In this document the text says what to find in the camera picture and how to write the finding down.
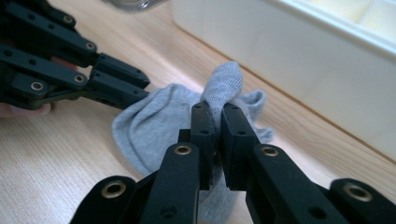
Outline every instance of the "sock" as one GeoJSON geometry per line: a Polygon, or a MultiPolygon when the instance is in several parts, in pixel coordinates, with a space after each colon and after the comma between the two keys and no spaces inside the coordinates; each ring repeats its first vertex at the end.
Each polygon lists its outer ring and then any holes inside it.
{"type": "MultiPolygon", "coordinates": [[[[112,127],[114,138],[128,162],[142,175],[149,175],[160,168],[166,149],[177,142],[178,130],[190,128],[191,107],[207,101],[216,134],[220,130],[221,110],[230,102],[241,107],[261,142],[266,143],[272,139],[273,131],[253,125],[262,112],[265,93],[240,95],[242,84],[238,64],[229,62],[213,72],[202,95],[177,84],[153,91],[116,117],[112,127]]],[[[224,174],[219,166],[215,167],[213,186],[199,193],[198,220],[225,223],[236,194],[225,187],[224,174]]]]}

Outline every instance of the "table surface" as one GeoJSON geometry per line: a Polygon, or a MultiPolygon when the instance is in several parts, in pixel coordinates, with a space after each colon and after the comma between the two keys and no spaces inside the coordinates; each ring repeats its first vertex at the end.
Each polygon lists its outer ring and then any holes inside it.
{"type": "MultiPolygon", "coordinates": [[[[230,59],[180,30],[170,3],[127,13],[99,0],[50,0],[73,15],[78,31],[106,52],[143,70],[148,89],[170,83],[202,91],[213,69],[230,59]]],[[[324,187],[339,177],[363,181],[396,203],[396,165],[332,126],[248,70],[244,92],[268,100],[257,125],[272,127],[282,147],[308,177],[324,187]]],[[[120,154],[111,123],[119,109],[87,99],[62,101],[46,116],[0,119],[0,223],[67,223],[100,180],[141,179],[120,154]]],[[[251,223],[243,193],[230,223],[251,223]]]]}

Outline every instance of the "white container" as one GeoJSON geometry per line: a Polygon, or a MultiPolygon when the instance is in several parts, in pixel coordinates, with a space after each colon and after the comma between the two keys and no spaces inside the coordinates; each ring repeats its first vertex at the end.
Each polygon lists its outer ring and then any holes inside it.
{"type": "Polygon", "coordinates": [[[171,0],[184,30],[396,160],[396,0],[171,0]]]}

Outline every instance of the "gray sock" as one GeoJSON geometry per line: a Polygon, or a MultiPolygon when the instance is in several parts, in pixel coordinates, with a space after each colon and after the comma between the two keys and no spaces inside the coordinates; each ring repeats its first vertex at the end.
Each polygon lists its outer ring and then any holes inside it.
{"type": "MultiPolygon", "coordinates": [[[[113,122],[114,138],[122,154],[142,175],[158,170],[166,149],[177,142],[178,130],[190,128],[191,107],[200,101],[208,102],[217,133],[221,110],[231,102],[241,107],[262,143],[270,141],[271,129],[253,126],[262,112],[265,94],[253,91],[239,95],[242,83],[238,64],[229,62],[214,71],[202,95],[177,84],[153,91],[113,122]]],[[[225,223],[236,198],[235,192],[226,189],[220,167],[215,171],[212,188],[199,194],[198,220],[205,223],[225,223]]]]}

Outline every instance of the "light wood surface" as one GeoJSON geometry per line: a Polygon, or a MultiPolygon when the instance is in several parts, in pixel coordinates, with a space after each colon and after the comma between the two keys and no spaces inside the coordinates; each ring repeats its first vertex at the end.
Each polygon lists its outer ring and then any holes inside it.
{"type": "MultiPolygon", "coordinates": [[[[99,51],[144,71],[150,90],[180,83],[201,91],[211,71],[230,60],[177,28],[169,3],[131,14],[99,0],[50,2],[73,15],[79,32],[99,51]]],[[[335,178],[352,177],[396,202],[394,163],[243,73],[244,92],[268,94],[258,125],[275,129],[272,144],[286,150],[312,181],[327,188],[335,178]]],[[[142,178],[112,138],[111,122],[119,113],[79,99],[58,103],[46,116],[0,119],[0,223],[68,223],[98,181],[111,175],[142,178]]],[[[241,194],[230,223],[251,223],[244,204],[241,194]]]]}

